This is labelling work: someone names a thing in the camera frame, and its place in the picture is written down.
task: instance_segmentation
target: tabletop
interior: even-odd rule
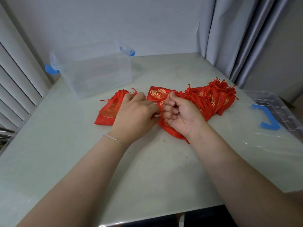
[[[150,86],[184,91],[225,77],[197,53],[132,57],[133,82],[78,100],[63,78],[52,87],[0,157],[0,226],[15,226],[25,214],[110,130],[94,125],[117,90],[146,95]],[[237,97],[250,100],[243,91]],[[233,104],[209,124],[248,163],[281,190],[303,188],[301,159],[247,145],[230,122]],[[223,204],[190,145],[156,125],[127,150],[108,187],[100,226]]]

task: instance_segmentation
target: left hand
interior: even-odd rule
[[[160,121],[156,114],[160,114],[160,108],[146,100],[143,92],[126,94],[108,135],[128,147]]]

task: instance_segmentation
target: clear plastic lid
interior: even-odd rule
[[[270,92],[244,92],[251,99],[228,109],[229,121],[238,124],[237,139],[265,151],[303,156],[303,127],[282,100]]]

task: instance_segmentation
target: white wall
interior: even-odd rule
[[[51,49],[100,40],[111,30],[136,55],[197,52],[203,0],[6,0],[48,62]]]
[[[271,91],[290,102],[303,90],[302,9],[303,0],[290,0],[245,89]]]

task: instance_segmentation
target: clear plastic storage box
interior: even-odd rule
[[[79,99],[132,82],[133,50],[118,41],[103,41],[54,50],[51,67],[59,70]]]
[[[271,92],[244,92],[250,99],[236,100],[236,107],[229,108],[229,122],[239,125],[237,140],[272,153],[303,156],[303,126],[283,101]]]

